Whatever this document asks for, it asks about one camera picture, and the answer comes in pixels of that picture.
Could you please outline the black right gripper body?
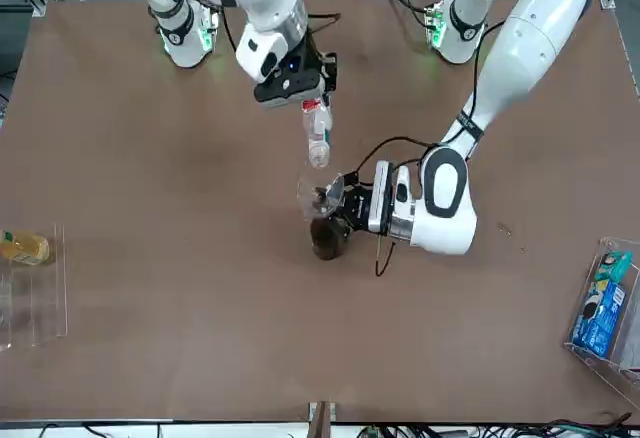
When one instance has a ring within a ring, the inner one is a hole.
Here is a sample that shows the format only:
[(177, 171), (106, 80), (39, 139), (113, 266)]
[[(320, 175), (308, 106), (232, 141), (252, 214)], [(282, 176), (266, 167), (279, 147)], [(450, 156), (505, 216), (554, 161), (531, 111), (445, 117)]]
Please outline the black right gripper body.
[(304, 101), (323, 93), (321, 57), (309, 32), (267, 79), (254, 88), (257, 101)]

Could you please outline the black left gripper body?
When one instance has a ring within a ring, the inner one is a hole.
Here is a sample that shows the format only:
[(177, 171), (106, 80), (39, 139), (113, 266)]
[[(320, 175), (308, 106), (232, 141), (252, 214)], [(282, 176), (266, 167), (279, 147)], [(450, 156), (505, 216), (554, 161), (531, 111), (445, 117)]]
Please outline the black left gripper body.
[(386, 235), (386, 193), (377, 188), (356, 187), (344, 196), (342, 213), (355, 231)]

